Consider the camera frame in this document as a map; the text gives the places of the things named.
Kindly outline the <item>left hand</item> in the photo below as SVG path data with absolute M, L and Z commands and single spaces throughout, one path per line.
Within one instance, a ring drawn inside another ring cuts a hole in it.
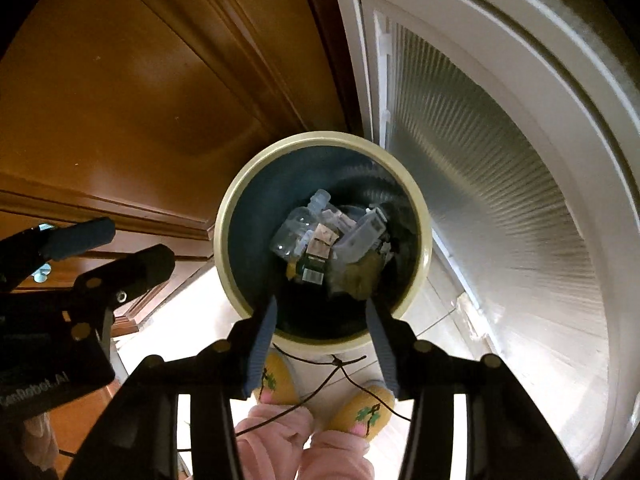
M 58 457 L 58 442 L 52 429 L 48 412 L 23 422 L 22 449 L 29 463 L 41 471 L 54 468 Z

